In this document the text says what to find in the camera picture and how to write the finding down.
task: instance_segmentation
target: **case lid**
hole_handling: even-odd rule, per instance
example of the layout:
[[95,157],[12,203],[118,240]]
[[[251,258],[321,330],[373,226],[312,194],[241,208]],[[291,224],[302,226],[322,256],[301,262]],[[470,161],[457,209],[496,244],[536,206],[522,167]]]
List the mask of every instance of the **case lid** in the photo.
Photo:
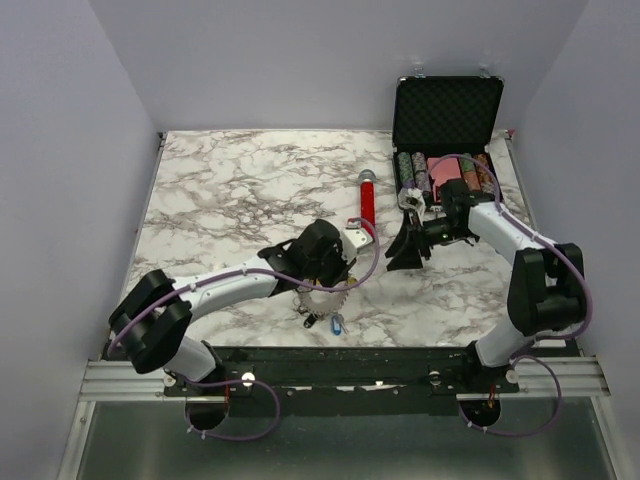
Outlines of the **case lid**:
[[393,144],[401,150],[444,153],[491,140],[500,77],[404,77],[398,81]]

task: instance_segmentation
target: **metal rail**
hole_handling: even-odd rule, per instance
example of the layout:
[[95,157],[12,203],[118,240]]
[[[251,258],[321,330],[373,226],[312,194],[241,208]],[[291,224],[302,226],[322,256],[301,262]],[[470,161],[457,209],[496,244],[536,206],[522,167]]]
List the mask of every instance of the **metal rail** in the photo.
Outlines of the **metal rail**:
[[[542,359],[557,375],[564,397],[608,396],[609,387],[595,357],[566,357]],[[539,364],[523,360],[515,368],[518,393],[500,394],[499,398],[555,397],[556,387],[549,373]],[[128,362],[89,362],[85,371],[81,402],[210,402],[224,401],[222,396],[165,397],[162,370],[139,375]],[[485,394],[459,394],[458,400],[486,398]]]

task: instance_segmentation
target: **blue carabiner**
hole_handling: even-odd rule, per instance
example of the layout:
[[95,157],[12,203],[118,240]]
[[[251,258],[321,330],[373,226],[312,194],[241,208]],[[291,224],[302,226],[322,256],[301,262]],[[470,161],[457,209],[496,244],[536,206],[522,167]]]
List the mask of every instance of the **blue carabiner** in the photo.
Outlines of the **blue carabiner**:
[[342,322],[344,317],[339,313],[331,315],[331,333],[334,335],[340,335],[342,333]]

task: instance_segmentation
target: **red cylinder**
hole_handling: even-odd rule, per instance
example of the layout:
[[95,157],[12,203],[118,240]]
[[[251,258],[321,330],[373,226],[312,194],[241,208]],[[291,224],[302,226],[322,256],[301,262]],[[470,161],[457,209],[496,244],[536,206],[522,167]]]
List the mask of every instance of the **red cylinder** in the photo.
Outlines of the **red cylinder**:
[[[376,226],[376,205],[374,200],[373,182],[364,181],[360,184],[360,216],[369,220],[371,224]],[[363,225],[369,234],[373,232],[367,225]]]

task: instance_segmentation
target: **circular saw blade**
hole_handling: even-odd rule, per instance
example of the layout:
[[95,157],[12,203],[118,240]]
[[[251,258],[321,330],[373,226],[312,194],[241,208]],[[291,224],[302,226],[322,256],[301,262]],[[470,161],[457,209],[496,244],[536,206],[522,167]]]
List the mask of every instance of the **circular saw blade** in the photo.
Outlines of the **circular saw blade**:
[[[349,277],[346,284],[352,285],[356,279]],[[303,305],[309,313],[316,316],[328,315],[337,312],[347,301],[349,290],[336,293],[318,292],[314,290],[298,290],[298,298],[300,304]]]

